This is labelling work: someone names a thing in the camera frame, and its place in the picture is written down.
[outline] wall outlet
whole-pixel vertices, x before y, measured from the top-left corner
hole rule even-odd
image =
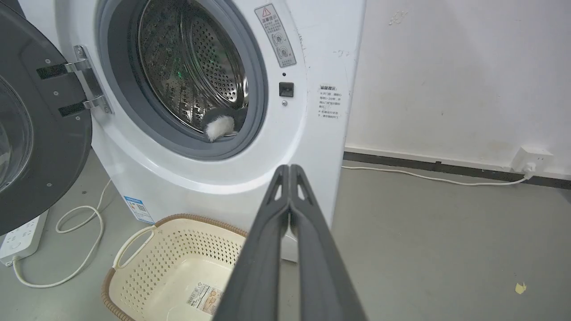
[[[11,266],[13,257],[25,258],[36,252],[48,211],[6,234],[0,246],[0,262]]]
[[[526,164],[535,164],[535,173],[538,175],[542,173],[547,165],[553,160],[553,154],[544,150],[537,149],[529,146],[521,146],[520,150],[517,151],[516,156],[512,161],[512,169],[515,172],[523,172]]]

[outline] barcode label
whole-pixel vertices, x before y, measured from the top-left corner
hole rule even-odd
[[[155,223],[151,214],[148,213],[147,208],[143,205],[142,200],[125,196],[125,201],[138,220],[150,224]]]
[[[199,282],[186,303],[200,311],[214,315],[222,298],[222,294],[223,292],[220,289]]]

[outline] concrete floor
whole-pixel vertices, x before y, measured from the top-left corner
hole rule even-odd
[[[56,234],[54,226],[67,210],[96,204],[107,180],[92,155],[51,209],[38,251],[22,261],[29,281],[51,283],[80,264],[99,231],[97,221],[66,235]],[[463,187],[343,170],[332,233],[370,320],[569,320],[567,199],[569,191],[525,184]],[[114,187],[103,203],[103,240],[76,278],[36,290],[0,267],[2,319],[116,320],[101,302],[101,281],[119,247],[146,224],[133,219]],[[521,295],[514,291],[517,282],[527,285]],[[280,288],[280,320],[299,319],[295,264],[282,264]]]

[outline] stainless steel drum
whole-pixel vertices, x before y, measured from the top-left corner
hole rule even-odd
[[[202,132],[207,110],[247,107],[247,80],[236,47],[198,4],[150,0],[140,18],[138,47],[149,86],[186,126]]]

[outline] sticker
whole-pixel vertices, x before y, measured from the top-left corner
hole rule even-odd
[[[524,282],[524,285],[520,285],[519,283],[516,283],[516,293],[517,294],[523,294],[525,292],[525,290],[527,290],[527,288],[528,287],[525,285],[525,282]]]
[[[149,224],[155,224],[155,221],[152,220],[151,214],[147,212],[147,208],[143,205],[143,201],[127,196],[125,196],[125,201],[127,202],[127,205],[129,205],[131,212],[133,212],[133,215],[135,215],[137,220]]]
[[[291,50],[291,44],[287,38],[286,31],[282,26],[282,21],[274,8],[274,5],[269,4],[254,10],[258,19],[262,23],[268,39],[274,47],[274,52],[280,67],[287,67],[295,65],[295,56]]]
[[[222,299],[222,294],[224,292],[220,289],[198,282],[186,303],[200,311],[214,315]]]
[[[319,108],[317,115],[324,119],[339,119],[341,114],[341,99],[343,95],[337,92],[337,87],[330,85],[319,86]]]

